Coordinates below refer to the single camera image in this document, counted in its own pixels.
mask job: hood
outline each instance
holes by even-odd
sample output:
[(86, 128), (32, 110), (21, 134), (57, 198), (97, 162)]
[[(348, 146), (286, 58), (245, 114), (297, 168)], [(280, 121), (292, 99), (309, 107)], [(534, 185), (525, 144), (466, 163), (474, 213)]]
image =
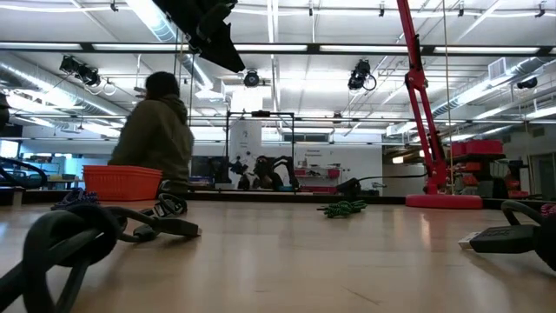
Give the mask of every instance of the hood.
[(182, 124), (185, 124), (188, 120), (188, 110), (185, 108), (185, 104), (183, 104), (183, 101), (178, 95), (167, 95), (161, 97), (158, 101), (168, 105), (180, 119)]

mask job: window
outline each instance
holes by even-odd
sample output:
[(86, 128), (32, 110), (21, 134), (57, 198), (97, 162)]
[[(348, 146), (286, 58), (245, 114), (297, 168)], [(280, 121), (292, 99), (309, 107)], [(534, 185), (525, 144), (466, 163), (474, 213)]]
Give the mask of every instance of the window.
[(0, 157), (17, 157), (19, 143), (9, 140), (0, 141)]
[[(295, 134), (294, 141), (297, 143), (311, 142), (311, 143), (327, 143), (329, 134)], [(284, 142), (292, 141), (292, 134), (284, 134)]]

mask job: orange basket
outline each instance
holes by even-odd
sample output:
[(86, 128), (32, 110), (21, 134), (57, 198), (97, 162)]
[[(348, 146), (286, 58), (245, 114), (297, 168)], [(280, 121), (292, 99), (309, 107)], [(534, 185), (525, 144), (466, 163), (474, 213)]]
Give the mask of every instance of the orange basket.
[(156, 198), (162, 178), (160, 170), (137, 166), (83, 166), (87, 191), (101, 201), (141, 201)]

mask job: ceiling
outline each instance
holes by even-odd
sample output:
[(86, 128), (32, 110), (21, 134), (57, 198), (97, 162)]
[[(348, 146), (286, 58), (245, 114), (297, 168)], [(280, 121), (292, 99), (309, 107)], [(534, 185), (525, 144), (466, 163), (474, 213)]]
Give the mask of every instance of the ceiling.
[[(380, 0), (274, 0), (279, 5), (275, 23), (275, 43), (404, 43), (400, 18), (395, 1)], [(424, 44), (444, 45), (445, 33), (442, 17), (425, 17), (425, 14), (442, 12), (440, 0), (410, 0), (414, 12), (414, 26)], [(1, 5), (26, 8), (106, 8), (106, 0), (21, 0), (2, 1)], [(384, 3), (386, 14), (379, 17), (378, 9)], [(456, 10), (460, 1), (446, 0), (448, 9)], [(505, 14), (536, 13), (543, 4), (547, 14), (541, 18), (503, 18)], [(125, 9), (125, 1), (116, 4)], [(232, 41), (235, 43), (268, 43), (269, 23), (267, 0), (240, 0), (235, 11), (228, 17), (232, 24)], [(315, 14), (309, 16), (313, 5)], [(448, 44), (485, 45), (555, 45), (556, 0), (466, 0), (463, 17), (448, 16)], [(52, 42), (134, 42), (150, 43), (157, 39), (133, 10), (111, 10), (71, 13), (45, 13), (6, 10), (0, 7), (0, 41), (52, 41)], [(63, 54), (49, 52), (17, 52), (18, 57), (51, 73), (63, 77), (58, 69)], [(112, 96), (100, 93), (105, 100), (126, 110), (133, 110), (137, 99), (133, 90), (142, 86), (144, 78), (159, 70), (179, 71), (175, 59), (168, 54), (142, 55), (137, 68), (138, 55), (131, 54), (73, 54), (78, 60), (99, 69), (117, 87)], [(344, 116), (362, 117), (412, 117), (409, 98), (404, 91), (404, 75), (408, 70), (407, 57), (380, 56), (328, 56), (328, 55), (277, 55), (280, 107), (282, 111), (306, 116), (331, 116), (342, 111)], [(368, 59), (378, 80), (376, 90), (366, 94), (348, 91), (350, 71), (362, 59)], [(248, 69), (258, 70), (259, 75), (272, 84), (270, 55), (242, 55)], [(426, 57), (424, 60), (429, 80), (428, 95), (431, 103), (447, 99), (447, 92), (470, 84), (487, 73), (488, 64), (497, 57)], [(220, 78), (226, 84), (241, 84), (243, 73), (235, 74), (202, 59), (196, 59), (200, 67), (211, 77)], [(189, 74), (182, 70), (185, 78)], [(552, 86), (553, 73), (541, 76), (540, 86)], [(265, 95), (264, 109), (273, 109), (270, 87), (260, 87)], [(189, 103), (190, 89), (198, 90), (190, 83), (182, 86), (182, 94)], [(477, 110), (467, 108), (500, 105), (507, 101), (509, 87), (468, 103), (458, 113), (460, 118), (472, 118)], [(518, 90), (517, 97), (524, 97), (532, 90)], [(191, 97), (192, 106), (213, 107), (223, 113), (225, 103), (209, 102)]]

